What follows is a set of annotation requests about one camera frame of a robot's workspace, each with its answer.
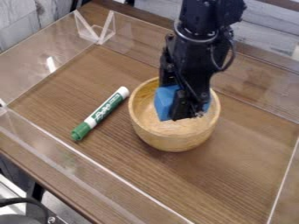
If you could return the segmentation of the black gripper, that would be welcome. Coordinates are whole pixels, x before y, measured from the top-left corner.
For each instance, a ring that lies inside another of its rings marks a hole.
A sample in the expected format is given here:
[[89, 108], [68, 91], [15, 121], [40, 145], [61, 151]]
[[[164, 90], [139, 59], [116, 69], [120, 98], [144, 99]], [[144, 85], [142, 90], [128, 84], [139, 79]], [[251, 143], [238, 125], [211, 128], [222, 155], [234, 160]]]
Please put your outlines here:
[[227, 58], [235, 51], [234, 31], [228, 25], [198, 33], [176, 22], [174, 34], [164, 40], [159, 86], [172, 90], [170, 118], [178, 121], [203, 116], [210, 110], [212, 76], [226, 71], [235, 59], [235, 54]]

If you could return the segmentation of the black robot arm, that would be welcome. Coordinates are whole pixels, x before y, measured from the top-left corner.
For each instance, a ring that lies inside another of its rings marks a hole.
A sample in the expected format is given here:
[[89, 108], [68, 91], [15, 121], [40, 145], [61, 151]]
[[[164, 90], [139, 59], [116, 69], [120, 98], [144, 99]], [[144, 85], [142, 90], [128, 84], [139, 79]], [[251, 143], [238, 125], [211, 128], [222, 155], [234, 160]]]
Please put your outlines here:
[[162, 121], [203, 116], [211, 106], [212, 75], [236, 57], [234, 30], [244, 0], [182, 0], [174, 32], [164, 37], [154, 106]]

